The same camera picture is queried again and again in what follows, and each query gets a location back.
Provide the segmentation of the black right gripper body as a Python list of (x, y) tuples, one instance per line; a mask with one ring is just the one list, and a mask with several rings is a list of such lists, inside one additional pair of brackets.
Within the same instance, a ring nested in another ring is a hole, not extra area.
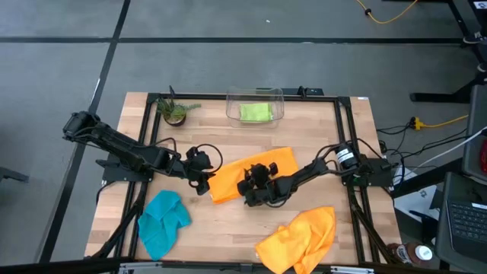
[(257, 178), (254, 182), (253, 204), (283, 206), (291, 196), (291, 177)]

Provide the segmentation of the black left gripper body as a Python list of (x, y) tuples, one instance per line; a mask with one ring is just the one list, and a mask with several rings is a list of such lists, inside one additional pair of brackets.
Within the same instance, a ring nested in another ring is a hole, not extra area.
[(214, 176), (213, 172), (207, 169), (213, 168), (210, 161), (207, 160), (191, 160), (181, 162), (181, 178), (189, 181), (207, 181)]

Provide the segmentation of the orange microfiber towel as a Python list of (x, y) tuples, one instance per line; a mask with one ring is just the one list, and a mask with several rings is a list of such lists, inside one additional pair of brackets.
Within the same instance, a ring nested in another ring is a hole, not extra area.
[(278, 227), (256, 244), (256, 255), (276, 274), (290, 268), (297, 274), (311, 274), (331, 249), (335, 234), (335, 209), (321, 206), (301, 212), (288, 225)]
[(237, 184), (244, 179), (244, 171), (249, 170), (252, 165), (263, 164), (269, 166), (271, 163), (277, 164), (277, 176), (288, 176), (298, 171), (298, 163), (291, 147), (265, 151), (226, 164), (208, 181), (213, 203), (221, 204), (241, 197), (237, 190)]

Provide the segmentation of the teal microfiber towel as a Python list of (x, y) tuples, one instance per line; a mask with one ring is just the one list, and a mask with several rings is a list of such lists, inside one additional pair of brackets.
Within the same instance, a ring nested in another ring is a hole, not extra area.
[(150, 258), (157, 261), (176, 243), (178, 230), (191, 222), (180, 196), (174, 191), (161, 190), (138, 219), (138, 235)]

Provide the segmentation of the green microfiber towel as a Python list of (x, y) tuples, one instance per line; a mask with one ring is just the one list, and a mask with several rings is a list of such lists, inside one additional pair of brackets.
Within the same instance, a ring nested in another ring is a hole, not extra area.
[(241, 104), (240, 120), (244, 122), (272, 121), (272, 108), (269, 103)]

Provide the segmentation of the small potted green plant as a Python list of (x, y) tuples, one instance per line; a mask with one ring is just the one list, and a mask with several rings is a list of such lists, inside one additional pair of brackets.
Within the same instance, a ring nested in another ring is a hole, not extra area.
[(201, 104), (177, 103), (172, 97), (158, 98), (156, 103), (157, 112), (167, 124), (174, 127), (182, 126), (186, 121), (187, 113), (202, 106)]

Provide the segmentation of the clear plastic bin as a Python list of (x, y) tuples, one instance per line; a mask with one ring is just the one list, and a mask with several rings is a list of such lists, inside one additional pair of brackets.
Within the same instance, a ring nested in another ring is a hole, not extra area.
[[(240, 120), (241, 104), (269, 103), (273, 119), (269, 122), (244, 122)], [(285, 115), (284, 94), (280, 88), (244, 89), (231, 87), (226, 93), (226, 115), (233, 127), (275, 128)]]

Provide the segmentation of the brown bottle white cap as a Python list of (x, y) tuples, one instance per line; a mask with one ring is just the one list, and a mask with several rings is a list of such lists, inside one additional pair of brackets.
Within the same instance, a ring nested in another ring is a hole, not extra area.
[(423, 244), (388, 244), (387, 249), (401, 262), (410, 265), (422, 265), (432, 260), (432, 250)]

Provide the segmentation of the black rig crossbar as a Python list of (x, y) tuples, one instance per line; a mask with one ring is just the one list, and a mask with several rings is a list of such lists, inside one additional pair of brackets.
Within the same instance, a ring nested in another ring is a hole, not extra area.
[[(261, 263), (202, 263), (180, 261), (158, 261), (163, 266), (156, 269), (217, 269), (230, 270), (241, 273), (263, 271), (266, 267)], [(121, 263), (138, 263), (129, 257), (83, 259), (48, 263), (31, 263), (23, 265), (0, 266), (0, 274), (101, 274), (104, 272), (118, 272)], [(331, 266), (318, 265), (315, 270), (330, 273)], [(380, 263), (361, 263), (350, 267), (373, 269), (375, 274), (475, 274), (473, 272), (458, 272), (446, 269), (423, 269), (413, 266), (400, 266)]]

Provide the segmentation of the black furniture foot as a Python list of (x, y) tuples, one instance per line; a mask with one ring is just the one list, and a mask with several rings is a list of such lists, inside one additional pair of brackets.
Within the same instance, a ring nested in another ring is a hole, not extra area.
[(3, 179), (12, 179), (20, 182), (27, 182), (29, 177), (27, 175), (18, 173), (17, 171), (10, 170), (6, 167), (0, 167), (0, 182)]

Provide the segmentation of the black desk stand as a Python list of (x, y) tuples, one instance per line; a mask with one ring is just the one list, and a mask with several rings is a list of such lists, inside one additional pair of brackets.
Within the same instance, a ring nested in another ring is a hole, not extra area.
[[(487, 35), (487, 0), (448, 0), (448, 4), (459, 24), (463, 37), (478, 31)], [(471, 49), (479, 62), (479, 66), (481, 66), (473, 79), (450, 94), (411, 93), (409, 95), (411, 101), (468, 104), (473, 87), (487, 84), (487, 45), (466, 45), (461, 41), (460, 46)]]

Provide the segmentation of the dark grey laptop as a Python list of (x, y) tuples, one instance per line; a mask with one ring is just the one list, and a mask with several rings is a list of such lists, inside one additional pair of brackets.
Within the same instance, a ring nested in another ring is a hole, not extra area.
[(446, 173), (435, 253), (467, 272), (487, 274), (487, 186)]

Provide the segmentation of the red object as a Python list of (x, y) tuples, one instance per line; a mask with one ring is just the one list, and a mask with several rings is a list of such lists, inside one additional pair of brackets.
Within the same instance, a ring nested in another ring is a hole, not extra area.
[(487, 174), (487, 139), (482, 143), (480, 149), (479, 166), (481, 171)]

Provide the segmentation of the black aluminium table frame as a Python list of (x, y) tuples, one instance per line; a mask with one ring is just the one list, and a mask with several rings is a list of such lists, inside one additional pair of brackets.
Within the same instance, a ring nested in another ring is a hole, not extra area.
[[(366, 97), (293, 97), (285, 101), (285, 115), (275, 128), (231, 126), (223, 94), (179, 94), (182, 104), (201, 104), (178, 128), (156, 119), (146, 110), (147, 94), (129, 92), (118, 129), (137, 137), (148, 122), (147, 142), (176, 140), (179, 151), (201, 145), (213, 164), (228, 164), (273, 148), (291, 147), (299, 167), (309, 164), (324, 146), (343, 135), (356, 134), (360, 152), (373, 158), (379, 152), (378, 137), (369, 99)], [(349, 193), (333, 175), (318, 177), (303, 186), (278, 209), (262, 205), (250, 208), (242, 199), (214, 204), (210, 195), (198, 195), (185, 180), (155, 174), (148, 184), (147, 199), (161, 190), (177, 192), (188, 209), (191, 224), (182, 228), (168, 261), (202, 263), (258, 263), (255, 246), (300, 212), (331, 206), (336, 213), (336, 234), (323, 264), (356, 265), (360, 261), (383, 262), (378, 247), (353, 217)]]

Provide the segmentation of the silver metal bracket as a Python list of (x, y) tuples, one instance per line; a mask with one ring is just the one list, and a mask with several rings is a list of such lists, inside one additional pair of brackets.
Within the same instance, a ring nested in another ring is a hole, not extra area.
[(117, 274), (133, 274), (135, 270), (156, 269), (161, 268), (162, 266), (162, 262), (121, 263)]
[(373, 269), (350, 267), (350, 266), (331, 266), (331, 274), (375, 274)]

